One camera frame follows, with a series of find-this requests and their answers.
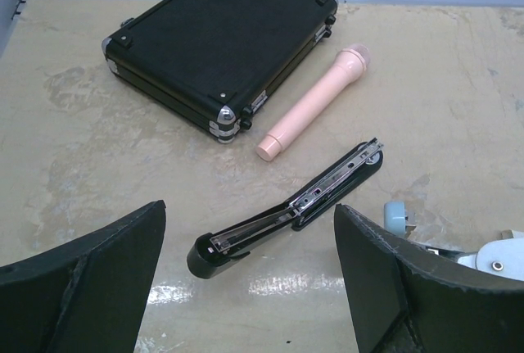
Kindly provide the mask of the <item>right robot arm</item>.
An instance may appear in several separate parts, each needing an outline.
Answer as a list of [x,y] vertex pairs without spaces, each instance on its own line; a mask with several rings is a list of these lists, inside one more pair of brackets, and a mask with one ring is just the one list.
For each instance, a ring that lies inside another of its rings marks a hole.
[[523,281],[523,231],[504,230],[501,239],[488,242],[476,252],[453,251],[428,245],[423,247],[462,266]]

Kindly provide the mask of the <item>black stapler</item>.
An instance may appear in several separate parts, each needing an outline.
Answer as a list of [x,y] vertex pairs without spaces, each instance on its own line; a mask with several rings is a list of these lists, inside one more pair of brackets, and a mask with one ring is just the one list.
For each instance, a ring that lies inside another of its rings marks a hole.
[[301,231],[382,167],[383,144],[360,143],[284,202],[217,233],[196,239],[187,267],[209,279],[232,267],[281,229]]

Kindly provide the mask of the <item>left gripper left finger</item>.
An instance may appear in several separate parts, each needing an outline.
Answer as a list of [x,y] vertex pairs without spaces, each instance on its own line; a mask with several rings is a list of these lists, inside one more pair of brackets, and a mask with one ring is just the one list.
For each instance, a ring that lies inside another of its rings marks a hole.
[[1,268],[3,352],[131,352],[163,245],[165,203]]

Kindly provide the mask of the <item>blue white stapler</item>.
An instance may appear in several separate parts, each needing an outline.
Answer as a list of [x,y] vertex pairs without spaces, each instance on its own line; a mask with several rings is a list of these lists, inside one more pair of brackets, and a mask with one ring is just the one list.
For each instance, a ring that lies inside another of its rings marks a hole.
[[407,238],[417,227],[415,214],[408,211],[403,201],[389,201],[384,207],[383,224],[386,231]]

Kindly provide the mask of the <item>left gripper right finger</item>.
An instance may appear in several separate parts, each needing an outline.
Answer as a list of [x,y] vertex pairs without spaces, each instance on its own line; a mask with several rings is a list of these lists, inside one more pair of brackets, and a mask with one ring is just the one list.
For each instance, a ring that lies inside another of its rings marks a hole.
[[521,352],[523,283],[438,256],[350,206],[334,211],[361,352]]

